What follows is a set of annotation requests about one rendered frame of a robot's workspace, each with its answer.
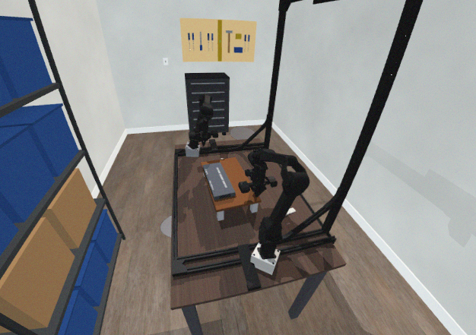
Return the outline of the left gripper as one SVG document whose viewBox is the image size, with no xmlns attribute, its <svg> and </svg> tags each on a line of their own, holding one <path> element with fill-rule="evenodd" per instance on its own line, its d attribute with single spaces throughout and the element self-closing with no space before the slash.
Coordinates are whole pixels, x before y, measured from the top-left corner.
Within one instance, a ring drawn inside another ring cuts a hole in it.
<svg viewBox="0 0 476 335">
<path fill-rule="evenodd" d="M 257 176 L 252 172 L 253 174 L 253 179 L 252 182 L 247 183 L 247 181 L 244 182 L 239 182 L 238 186 L 241 190 L 241 192 L 248 193 L 250 191 L 250 188 L 252 189 L 252 192 L 255 193 L 255 196 L 258 197 L 264 190 L 266 190 L 266 185 L 271 184 L 270 186 L 277 187 L 278 182 L 274 178 L 274 176 L 269 176 L 266 178 L 265 175 L 263 176 Z M 265 180 L 266 179 L 266 180 Z M 260 187 L 259 187 L 260 186 Z"/>
</svg>

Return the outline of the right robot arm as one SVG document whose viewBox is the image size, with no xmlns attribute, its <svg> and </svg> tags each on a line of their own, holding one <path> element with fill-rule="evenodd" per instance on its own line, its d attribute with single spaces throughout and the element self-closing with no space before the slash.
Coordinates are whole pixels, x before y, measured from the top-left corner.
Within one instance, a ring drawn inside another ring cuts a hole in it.
<svg viewBox="0 0 476 335">
<path fill-rule="evenodd" d="M 211 100 L 212 100 L 211 95 L 206 93 L 204 93 L 203 95 L 199 97 L 200 110 L 199 110 L 198 120 L 197 120 L 196 127 L 194 129 L 194 132 L 198 133 L 198 128 L 200 129 L 198 135 L 200 136 L 201 141 L 207 141 L 208 139 L 211 138 L 211 133 L 208 132 L 208 120 L 211 120 L 213 118 L 213 113 L 214 113 L 212 109 L 212 105 L 211 105 Z M 201 113 L 204 115 L 202 115 Z M 210 118 L 210 115 L 211 115 L 211 118 Z M 204 118 L 204 121 L 203 121 L 203 118 Z M 199 119 L 200 119 L 200 122 L 198 125 Z M 206 122 L 206 119 L 207 119 L 207 122 Z M 191 140 L 191 142 L 189 142 L 190 144 L 188 144 L 188 146 L 192 149 L 198 148 L 198 142 L 201 142 L 198 139 L 198 136 L 195 136 L 195 139 L 189 139 L 189 140 Z"/>
</svg>

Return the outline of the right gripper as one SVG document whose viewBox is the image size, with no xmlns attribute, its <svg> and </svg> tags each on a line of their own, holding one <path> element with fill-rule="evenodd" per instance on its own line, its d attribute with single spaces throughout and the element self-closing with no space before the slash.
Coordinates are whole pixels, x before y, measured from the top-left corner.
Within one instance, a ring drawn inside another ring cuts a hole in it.
<svg viewBox="0 0 476 335">
<path fill-rule="evenodd" d="M 218 132 L 217 131 L 211 131 L 211 135 L 212 135 L 213 138 L 216 138 L 216 137 L 218 137 Z M 195 139 L 195 136 L 198 136 L 198 133 L 195 133 L 194 131 L 189 132 L 189 139 Z M 200 140 L 200 136 L 198 136 L 198 139 Z M 203 143 L 203 141 L 201 141 L 201 142 L 202 142 L 202 145 L 204 147 L 206 141 L 204 141 L 204 143 Z"/>
</svg>

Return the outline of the brown wooden stand with white legs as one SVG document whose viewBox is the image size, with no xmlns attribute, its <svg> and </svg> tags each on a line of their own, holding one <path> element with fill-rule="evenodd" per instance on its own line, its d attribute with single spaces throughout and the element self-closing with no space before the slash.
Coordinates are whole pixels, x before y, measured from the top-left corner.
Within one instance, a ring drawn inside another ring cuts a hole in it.
<svg viewBox="0 0 476 335">
<path fill-rule="evenodd" d="M 260 199 L 259 196 L 258 197 L 255 196 L 255 193 L 252 192 L 251 188 L 249 193 L 243 194 L 241 192 L 238 186 L 239 182 L 247 181 L 247 183 L 250 183 L 250 180 L 245 175 L 245 172 L 243 171 L 243 168 L 239 164 L 236 157 L 226 158 L 222 160 L 212 160 L 207 162 L 201 162 L 201 165 L 212 164 L 212 163 L 221 163 L 221 165 L 224 168 L 224 171 L 227 174 L 228 179 L 230 180 L 231 185 L 233 186 L 234 191 L 236 192 L 235 196 L 233 197 L 223 198 L 223 199 L 219 199 L 215 201 L 211 193 L 211 189 L 209 187 L 208 181 L 206 179 L 204 170 L 203 170 L 203 175 L 208 184 L 211 198 L 214 203 L 215 210 L 217 212 L 218 221 L 224 219 L 224 210 L 230 210 L 230 209 L 250 205 L 251 212 L 252 213 L 257 212 L 258 210 L 257 203 L 261 203 L 262 200 Z"/>
</svg>

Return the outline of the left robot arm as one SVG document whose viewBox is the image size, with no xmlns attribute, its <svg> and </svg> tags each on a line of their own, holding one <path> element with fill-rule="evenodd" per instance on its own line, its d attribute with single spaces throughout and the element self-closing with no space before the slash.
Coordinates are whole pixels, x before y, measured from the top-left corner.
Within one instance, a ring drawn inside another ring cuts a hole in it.
<svg viewBox="0 0 476 335">
<path fill-rule="evenodd" d="M 282 166 L 281 177 L 283 179 L 283 192 L 276 203 L 270 218 L 269 216 L 264 216 L 260 222 L 259 243 L 261 244 L 261 247 L 258 247 L 257 250 L 263 260 L 276 258 L 274 253 L 277 247 L 276 245 L 280 245 L 283 242 L 281 222 L 289 211 L 295 198 L 302 194 L 309 186 L 309 176 L 307 175 L 306 170 L 298 162 L 297 158 L 292 155 L 283 155 L 285 154 L 275 154 L 275 151 L 272 149 L 263 148 L 253 150 L 253 152 L 248 154 L 248 160 L 251 165 L 254 166 L 254 169 L 246 169 L 245 175 L 250 176 L 251 181 L 253 179 L 252 172 L 257 176 L 265 175 L 266 169 L 268 169 L 265 162 L 279 163 Z M 288 166 L 292 166 L 296 172 L 288 172 Z M 266 241 L 269 239 L 270 241 Z"/>
</svg>

